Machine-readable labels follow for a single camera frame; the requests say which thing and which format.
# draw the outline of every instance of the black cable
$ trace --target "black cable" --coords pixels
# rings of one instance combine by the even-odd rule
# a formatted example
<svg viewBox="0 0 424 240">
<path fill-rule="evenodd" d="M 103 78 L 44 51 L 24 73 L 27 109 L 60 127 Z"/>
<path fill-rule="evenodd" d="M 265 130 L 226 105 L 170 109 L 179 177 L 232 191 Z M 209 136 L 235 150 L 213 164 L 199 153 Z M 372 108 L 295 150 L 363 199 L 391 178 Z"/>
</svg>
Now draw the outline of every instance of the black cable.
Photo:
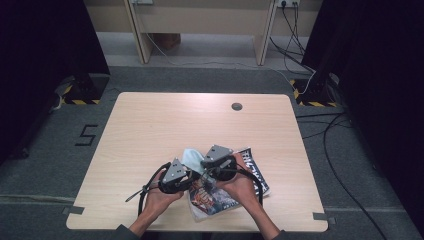
<svg viewBox="0 0 424 240">
<path fill-rule="evenodd" d="M 287 24 L 289 25 L 290 32 L 292 33 L 292 38 L 293 38 L 293 37 L 295 38 L 294 43 L 295 43 L 295 44 L 299 47 L 299 49 L 303 49 L 302 44 L 300 44 L 299 38 L 296 36 L 296 34 L 295 34 L 295 32 L 294 32 L 293 28 L 291 27 L 290 21 L 289 21 L 289 19 L 287 18 L 286 13 L 284 12 L 285 7 L 281 8 L 281 9 L 282 9 L 282 11 L 283 11 L 283 16 L 284 16 L 284 18 L 286 19 L 286 22 L 287 22 Z"/>
<path fill-rule="evenodd" d="M 345 119 L 342 120 L 340 122 L 335 123 L 335 126 L 339 126 L 339 127 L 344 127 L 344 128 L 353 128 L 352 126 L 346 126 L 341 124 L 342 122 L 346 122 L 349 121 L 349 119 Z M 324 122 L 324 121 L 297 121 L 298 123 L 322 123 L 322 124 L 330 124 L 329 122 Z"/>
<path fill-rule="evenodd" d="M 144 202 L 144 197 L 146 196 L 146 194 L 151 190 L 151 189 L 154 189 L 154 188 L 150 188 L 150 185 L 152 184 L 152 182 L 153 182 L 153 179 L 155 179 L 155 177 L 156 177 L 156 175 L 158 175 L 159 174 L 159 172 L 160 171 L 162 171 L 162 169 L 164 169 L 164 168 L 166 168 L 166 169 L 168 169 L 169 167 L 171 166 L 171 163 L 170 162 L 168 162 L 168 163 L 165 163 L 164 165 L 162 165 L 160 168 L 158 168 L 158 170 L 156 170 L 156 172 L 153 174 L 153 176 L 150 178 L 150 180 L 149 180 L 149 182 L 146 184 L 146 185 L 144 185 L 143 186 L 143 188 L 140 190 L 140 191 L 138 191 L 138 192 L 136 192 L 136 193 L 134 193 L 133 195 L 131 195 L 129 198 L 127 198 L 127 200 L 125 200 L 125 202 L 129 202 L 131 199 L 133 199 L 138 193 L 140 193 L 140 200 L 139 200 L 139 202 L 138 202 L 138 214 L 137 214 L 137 216 L 139 216 L 140 214 L 141 214 L 141 212 L 143 211 L 143 202 Z"/>
<path fill-rule="evenodd" d="M 270 40 L 271 40 L 272 44 L 273 44 L 273 45 L 277 48 L 278 52 L 280 52 L 281 54 L 283 54 L 283 55 L 284 55 L 284 65 L 285 65 L 285 67 L 286 67 L 287 71 L 289 71 L 289 72 L 291 72 L 291 73 L 294 73 L 294 74 L 300 74 L 300 75 L 308 75 L 308 76 L 310 76 L 310 74 L 298 73 L 298 72 L 293 72 L 293 71 L 291 71 L 291 70 L 287 67 L 285 57 L 290 58 L 290 60 L 292 60 L 293 62 L 297 63 L 299 66 L 303 67 L 303 68 L 304 68 L 304 69 L 306 69 L 307 71 L 309 71 L 309 72 L 311 72 L 311 73 L 313 73 L 313 72 L 314 72 L 311 68 L 309 68 L 308 66 L 303 65 L 303 64 L 302 64 L 301 62 L 299 62 L 296 58 L 294 58 L 294 57 L 290 56 L 288 53 L 293 53 L 293 52 L 288 51 L 288 50 L 287 50 L 287 49 L 288 49 L 288 47 L 287 47 L 287 49 L 283 49 L 283 48 L 279 47 L 279 46 L 278 46 L 278 45 L 274 42 L 274 40 L 273 40 L 271 37 L 270 37 Z"/>
<path fill-rule="evenodd" d="M 352 127 L 344 126 L 344 125 L 341 125 L 341 124 L 340 124 L 340 123 L 345 122 L 345 121 L 348 121 L 348 119 L 346 119 L 346 120 L 342 120 L 342 121 L 340 121 L 340 122 L 338 122 L 338 123 L 334 123 L 331 127 L 340 126 L 340 127 L 345 127 L 345 128 L 352 128 Z M 309 136 L 307 136 L 307 137 L 302 137 L 302 139 L 307 139 L 307 138 L 315 137 L 315 136 L 321 135 L 321 134 L 323 134 L 323 133 L 325 133 L 325 130 L 324 130 L 324 131 L 322 131 L 322 132 L 319 132 L 319 133 L 315 133 L 315 134 L 309 135 Z"/>
<path fill-rule="evenodd" d="M 120 93 L 122 93 L 122 91 L 121 91 L 121 90 L 119 90 L 119 89 L 117 89 L 116 87 L 111 88 L 111 89 L 105 89 L 105 92 L 110 92 L 110 91 L 116 91 L 116 92 L 118 92 L 119 94 L 120 94 Z"/>
<path fill-rule="evenodd" d="M 334 115 L 339 115 L 339 114 L 344 114 L 344 112 L 338 112 L 338 113 L 319 113 L 319 114 L 311 114 L 311 115 L 302 115 L 302 116 L 296 116 L 296 118 L 334 116 Z"/>
<path fill-rule="evenodd" d="M 299 41 L 299 33 L 297 32 L 297 21 L 299 20 L 299 5 L 297 2 L 293 3 L 294 5 L 294 32 L 296 33 L 295 37 L 299 43 L 299 50 L 302 54 L 305 53 L 305 49 L 302 46 L 302 43 Z"/>
<path fill-rule="evenodd" d="M 248 177 L 250 179 L 252 179 L 256 183 L 256 185 L 258 186 L 258 189 L 259 189 L 259 194 L 258 194 L 259 195 L 259 203 L 261 205 L 263 205 L 264 192 L 263 192 L 263 189 L 262 189 L 262 184 L 259 181 L 259 179 L 255 175 L 253 175 L 253 173 L 247 171 L 244 168 L 237 170 L 237 172 L 245 175 L 246 177 Z"/>
<path fill-rule="evenodd" d="M 362 212 L 368 217 L 368 219 L 372 222 L 372 224 L 374 225 L 374 227 L 378 230 L 378 232 L 380 233 L 380 235 L 383 237 L 383 239 L 387 239 L 386 236 L 384 235 L 383 231 L 380 229 L 380 227 L 378 226 L 378 224 L 374 221 L 374 219 L 371 217 L 371 215 L 367 212 L 367 210 L 365 210 L 365 208 L 361 205 L 361 203 L 352 195 L 352 193 L 350 193 L 350 191 L 347 189 L 347 187 L 344 185 L 344 183 L 341 181 L 339 175 L 337 174 L 336 170 L 334 169 L 334 166 L 332 164 L 332 162 L 330 161 L 330 157 L 328 155 L 328 150 L 327 150 L 327 132 L 328 130 L 332 127 L 333 123 L 340 117 L 342 116 L 344 113 L 339 114 L 338 116 L 336 116 L 331 123 L 327 126 L 327 128 L 324 131 L 324 137 L 323 137 L 323 144 L 324 144 L 324 152 L 325 152 L 325 157 L 327 158 L 327 162 L 328 165 L 331 168 L 331 171 L 333 172 L 334 176 L 336 177 L 337 181 L 340 183 L 340 185 L 343 187 L 343 189 L 346 191 L 346 193 L 352 198 L 352 200 L 358 205 L 358 207 L 362 210 Z"/>
<path fill-rule="evenodd" d="M 285 49 L 283 49 L 282 47 L 280 47 L 280 46 L 278 46 L 277 44 L 275 44 L 275 42 L 274 42 L 274 40 L 272 39 L 272 37 L 269 37 L 269 39 L 271 40 L 271 42 L 272 42 L 272 44 L 274 44 L 274 46 L 277 48 L 277 50 L 280 52 L 280 51 L 283 51 L 283 52 L 286 52 L 286 53 L 291 53 L 291 54 L 296 54 L 296 55 L 299 55 L 299 56 L 303 56 L 303 54 L 301 54 L 301 53 L 297 53 L 297 52 L 292 52 L 292 51 L 286 51 Z"/>
</svg>

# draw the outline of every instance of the magazine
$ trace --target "magazine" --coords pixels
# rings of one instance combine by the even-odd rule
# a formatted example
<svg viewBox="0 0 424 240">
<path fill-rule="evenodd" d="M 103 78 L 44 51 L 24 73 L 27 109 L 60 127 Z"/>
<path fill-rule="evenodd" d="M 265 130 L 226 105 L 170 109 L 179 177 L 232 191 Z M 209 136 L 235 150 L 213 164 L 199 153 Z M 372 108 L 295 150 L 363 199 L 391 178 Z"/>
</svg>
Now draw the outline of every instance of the magazine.
<svg viewBox="0 0 424 240">
<path fill-rule="evenodd" d="M 270 193 L 269 186 L 253 160 L 251 149 L 245 148 L 238 152 L 241 153 L 246 166 L 261 182 L 263 196 L 268 195 Z M 217 188 L 215 182 L 215 179 L 205 175 L 193 182 L 193 185 L 188 190 L 189 205 L 195 221 L 205 220 L 210 216 L 233 209 L 240 205 L 236 200 L 232 199 L 226 191 Z M 254 187 L 256 195 L 259 195 L 259 187 L 256 183 L 254 183 Z"/>
</svg>

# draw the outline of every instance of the gray plastic part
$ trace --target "gray plastic part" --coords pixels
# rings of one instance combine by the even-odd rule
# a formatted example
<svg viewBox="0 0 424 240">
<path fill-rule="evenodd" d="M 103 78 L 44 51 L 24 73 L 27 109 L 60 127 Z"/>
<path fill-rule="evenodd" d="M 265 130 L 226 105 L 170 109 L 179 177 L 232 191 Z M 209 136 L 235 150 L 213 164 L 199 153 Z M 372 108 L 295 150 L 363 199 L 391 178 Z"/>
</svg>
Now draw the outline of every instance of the gray plastic part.
<svg viewBox="0 0 424 240">
<path fill-rule="evenodd" d="M 205 160 L 215 161 L 217 159 L 224 158 L 232 153 L 233 153 L 233 150 L 229 148 L 213 145 L 211 149 L 209 150 L 209 152 L 206 154 Z"/>
<path fill-rule="evenodd" d="M 312 216 L 314 218 L 314 220 L 319 220 L 319 221 L 327 221 L 327 215 L 325 213 L 312 213 Z"/>
<path fill-rule="evenodd" d="M 180 160 L 178 160 L 178 158 L 175 158 L 171 166 L 169 167 L 168 172 L 166 172 L 162 182 L 170 182 L 185 176 L 186 172 L 184 170 L 183 165 L 180 163 Z"/>
</svg>

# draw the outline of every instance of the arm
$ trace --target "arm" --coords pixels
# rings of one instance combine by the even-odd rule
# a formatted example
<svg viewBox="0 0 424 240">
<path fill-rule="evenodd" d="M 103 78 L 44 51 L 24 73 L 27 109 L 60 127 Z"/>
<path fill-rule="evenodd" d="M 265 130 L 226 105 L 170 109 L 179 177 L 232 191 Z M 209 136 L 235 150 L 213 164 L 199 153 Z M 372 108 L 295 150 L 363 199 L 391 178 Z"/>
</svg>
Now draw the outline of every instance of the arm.
<svg viewBox="0 0 424 240">
<path fill-rule="evenodd" d="M 137 217 L 135 222 L 129 227 L 125 228 L 123 225 L 119 226 L 111 239 L 116 240 L 131 240 L 140 239 L 147 228 L 168 208 L 174 201 L 180 199 L 184 193 L 178 192 L 175 194 L 166 194 L 161 192 L 156 186 L 151 186 L 151 190 L 147 194 L 144 210 Z"/>
<path fill-rule="evenodd" d="M 239 165 L 246 166 L 239 153 L 234 154 L 234 156 Z M 228 192 L 233 199 L 239 202 L 247 210 L 265 240 L 274 239 L 280 234 L 278 227 L 275 226 L 263 207 L 259 204 L 251 179 L 237 173 L 230 181 L 217 182 L 217 187 Z"/>
</svg>

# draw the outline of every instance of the power outlet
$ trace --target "power outlet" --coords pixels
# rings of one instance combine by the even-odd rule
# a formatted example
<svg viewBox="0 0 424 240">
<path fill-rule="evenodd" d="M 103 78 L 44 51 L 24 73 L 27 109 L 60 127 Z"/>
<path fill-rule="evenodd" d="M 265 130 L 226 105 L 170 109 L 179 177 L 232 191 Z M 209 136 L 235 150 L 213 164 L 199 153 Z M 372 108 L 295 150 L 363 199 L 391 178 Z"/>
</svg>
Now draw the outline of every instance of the power outlet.
<svg viewBox="0 0 424 240">
<path fill-rule="evenodd" d="M 296 3 L 297 3 L 297 6 L 298 6 L 298 7 L 299 7 L 299 5 L 300 5 L 300 0 L 278 0 L 278 1 L 277 1 L 277 2 L 278 2 L 277 7 L 281 7 L 281 3 L 282 3 L 283 1 L 286 1 L 286 8 L 294 8 L 294 7 L 295 7 L 295 5 L 296 5 Z"/>
</svg>

